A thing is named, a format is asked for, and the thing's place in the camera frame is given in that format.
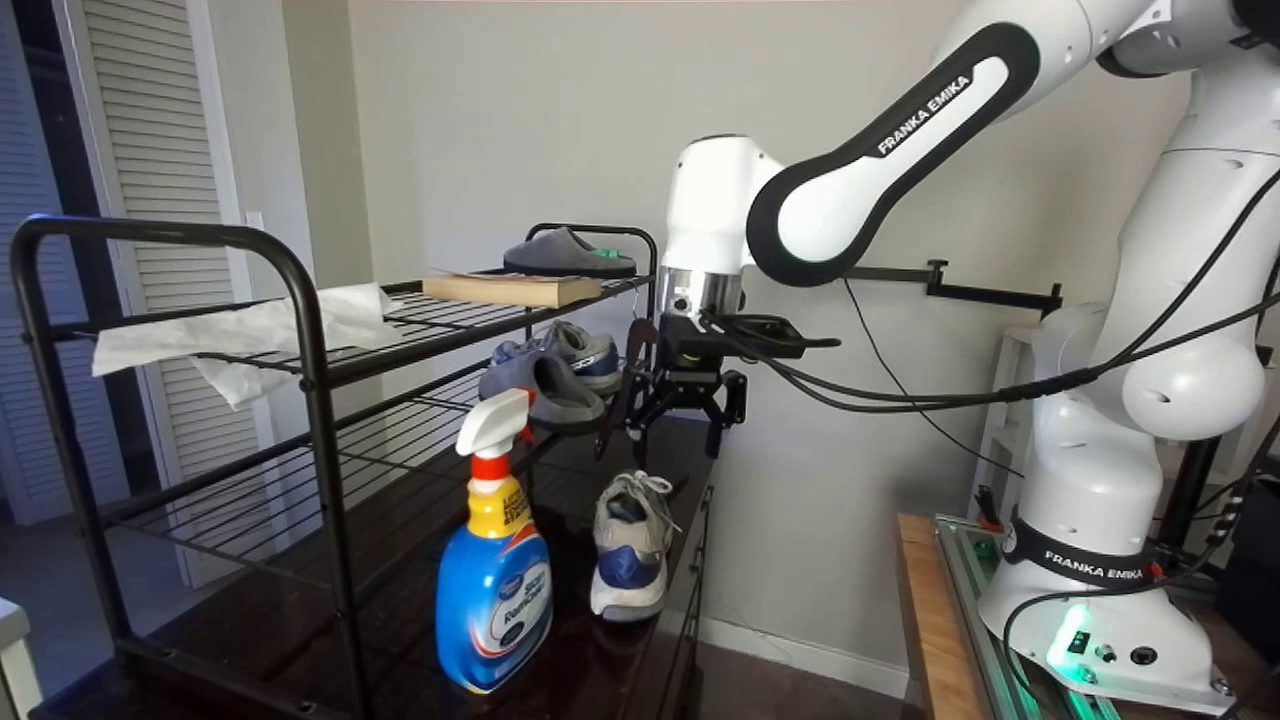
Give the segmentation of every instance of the power cable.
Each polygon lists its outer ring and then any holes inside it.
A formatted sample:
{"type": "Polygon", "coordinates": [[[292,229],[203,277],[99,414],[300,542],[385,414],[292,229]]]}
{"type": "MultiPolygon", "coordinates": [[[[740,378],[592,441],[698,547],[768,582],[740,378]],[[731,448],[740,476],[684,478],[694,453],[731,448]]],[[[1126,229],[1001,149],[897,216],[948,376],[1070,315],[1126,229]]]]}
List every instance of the power cable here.
{"type": "MultiPolygon", "coordinates": [[[[865,310],[865,302],[856,301],[848,277],[844,277],[844,297],[848,297],[848,302],[853,302],[853,310],[856,310],[856,325],[865,326],[870,349],[871,349],[877,365],[884,367],[884,376],[888,376],[903,397],[914,397],[908,385],[892,371],[888,355],[880,351],[880,340],[877,340],[877,333],[871,333],[871,325],[870,325],[870,310],[865,310]]],[[[979,448],[965,443],[965,441],[953,437],[944,425],[938,425],[928,410],[921,410],[921,419],[923,419],[928,429],[938,429],[948,443],[955,443],[961,453],[969,453],[972,460],[993,463],[993,466],[1024,478],[1024,472],[1015,472],[1015,466],[1001,463],[995,457],[983,457],[979,448]]]]}
{"type": "Polygon", "coordinates": [[[1280,172],[1267,175],[1252,198],[1238,213],[1234,229],[1226,232],[1226,239],[1205,254],[1202,271],[1186,284],[1186,291],[1131,340],[1126,343],[1112,359],[1105,365],[1094,365],[1094,367],[1075,367],[1075,371],[1064,371],[1064,376],[1049,376],[1049,378],[1032,378],[1032,385],[1011,385],[1011,387],[995,387],[995,393],[972,393],[972,397],[888,397],[888,393],[870,393],[870,387],[848,387],[848,385],[835,385],[835,378],[824,378],[824,376],[813,376],[813,371],[801,371],[794,365],[780,365],[774,359],[768,351],[761,351],[761,343],[754,340],[735,340],[735,334],[754,334],[748,326],[735,326],[719,333],[719,340],[748,355],[748,359],[761,359],[768,365],[775,376],[784,376],[795,393],[813,397],[815,404],[827,404],[827,407],[841,407],[841,410],[944,410],[944,407],[972,407],[972,404],[1011,404],[1011,398],[1037,398],[1037,397],[1054,397],[1054,393],[1070,393],[1070,387],[1079,387],[1079,385],[1094,385],[1095,376],[1112,371],[1112,367],[1126,367],[1126,365],[1135,365],[1146,355],[1157,355],[1157,351],[1167,351],[1177,343],[1190,343],[1190,340],[1202,340],[1209,333],[1220,333],[1227,325],[1240,325],[1246,315],[1264,315],[1274,302],[1280,302],[1280,291],[1275,297],[1264,297],[1259,302],[1246,308],[1246,310],[1234,310],[1218,325],[1202,325],[1192,333],[1181,333],[1174,340],[1159,340],[1154,349],[1146,349],[1174,315],[1177,308],[1202,289],[1202,279],[1213,271],[1213,263],[1234,247],[1234,239],[1240,235],[1246,219],[1255,213],[1255,203],[1280,182],[1280,172]]]}

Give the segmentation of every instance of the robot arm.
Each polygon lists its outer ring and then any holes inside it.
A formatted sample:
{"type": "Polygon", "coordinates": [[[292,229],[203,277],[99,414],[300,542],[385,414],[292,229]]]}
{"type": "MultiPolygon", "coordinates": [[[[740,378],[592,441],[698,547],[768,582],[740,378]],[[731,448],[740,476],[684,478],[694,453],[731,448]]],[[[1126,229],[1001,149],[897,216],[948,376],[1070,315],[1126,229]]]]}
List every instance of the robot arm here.
{"type": "Polygon", "coordinates": [[[914,182],[1005,111],[1061,89],[1150,7],[979,0],[938,67],[824,154],[780,168],[746,135],[698,139],[672,182],[664,266],[731,277],[758,258],[780,284],[844,277],[914,182]]]}
{"type": "Polygon", "coordinates": [[[1054,315],[1032,355],[1061,376],[1079,355],[1102,367],[1195,340],[1032,404],[1010,550],[979,594],[1001,648],[1089,697],[1234,705],[1209,635],[1150,579],[1150,527],[1165,486],[1154,437],[1226,437],[1264,397],[1252,321],[1202,333],[1255,302],[1280,254],[1280,50],[1259,43],[1280,47],[1275,0],[979,0],[944,61],[848,145],[784,168],[746,135],[709,135],[675,168],[669,310],[735,310],[709,289],[748,258],[780,284],[841,279],[908,188],[1083,64],[1195,67],[1128,216],[1110,315],[1054,315]]]}

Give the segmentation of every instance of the white wall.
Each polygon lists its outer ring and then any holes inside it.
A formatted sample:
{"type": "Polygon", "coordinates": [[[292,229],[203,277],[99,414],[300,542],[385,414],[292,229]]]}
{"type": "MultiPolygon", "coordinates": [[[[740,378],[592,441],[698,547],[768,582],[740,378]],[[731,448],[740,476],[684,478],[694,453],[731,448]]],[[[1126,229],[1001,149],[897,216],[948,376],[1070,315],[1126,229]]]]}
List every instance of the white wall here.
{"type": "MultiPolygon", "coordinates": [[[[831,149],[932,61],[961,0],[862,5],[401,5],[347,0],[371,271],[496,263],[533,219],[664,229],[672,161],[706,130],[775,154],[831,149]]],[[[1102,301],[1112,239],[1186,82],[1089,73],[977,139],[884,224],[870,263],[953,258],[961,284],[1102,301]]],[[[917,393],[983,387],[1015,310],[862,284],[917,393]]],[[[805,367],[888,387],[841,289],[754,279],[758,310],[844,334],[805,367]]],[[[977,410],[942,414],[977,441],[977,410]]],[[[914,414],[835,414],[754,371],[754,419],[715,463],[715,629],[780,635],[900,693],[892,512],[965,512],[972,460],[914,414]]]]}

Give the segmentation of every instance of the sneaker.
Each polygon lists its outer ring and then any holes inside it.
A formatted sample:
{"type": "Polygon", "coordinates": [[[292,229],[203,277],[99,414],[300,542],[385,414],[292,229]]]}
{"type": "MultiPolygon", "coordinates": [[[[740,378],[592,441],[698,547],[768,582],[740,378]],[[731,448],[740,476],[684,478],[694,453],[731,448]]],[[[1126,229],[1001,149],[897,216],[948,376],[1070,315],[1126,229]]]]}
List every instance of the sneaker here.
{"type": "Polygon", "coordinates": [[[595,498],[592,615],[637,625],[664,607],[669,547],[682,530],[669,512],[672,478],[619,472],[595,498]]]}
{"type": "Polygon", "coordinates": [[[572,429],[595,425],[603,414],[603,398],[592,387],[583,387],[572,376],[572,367],[541,343],[499,343],[487,355],[487,367],[479,371],[479,398],[508,387],[533,387],[529,419],[535,425],[572,429]]]}
{"type": "Polygon", "coordinates": [[[637,258],[616,247],[592,247],[568,229],[545,229],[506,254],[508,271],[533,277],[637,277],[637,258]]]}
{"type": "Polygon", "coordinates": [[[562,355],[572,367],[572,376],[601,397],[612,397],[624,385],[624,365],[616,355],[612,334],[603,333],[595,334],[568,321],[558,321],[541,343],[545,351],[562,355]]]}

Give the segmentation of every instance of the spray bottle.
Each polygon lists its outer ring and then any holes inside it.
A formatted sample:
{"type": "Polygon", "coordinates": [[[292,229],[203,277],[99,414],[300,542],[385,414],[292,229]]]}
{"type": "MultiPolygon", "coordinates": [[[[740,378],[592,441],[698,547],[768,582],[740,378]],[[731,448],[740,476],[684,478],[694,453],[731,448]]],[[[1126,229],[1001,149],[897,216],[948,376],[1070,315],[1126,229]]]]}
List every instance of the spray bottle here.
{"type": "Polygon", "coordinates": [[[435,582],[435,655],[474,697],[513,681],[551,630],[551,565],[508,453],[529,425],[529,393],[487,397],[463,414],[474,457],[470,525],[448,539],[435,582]]]}

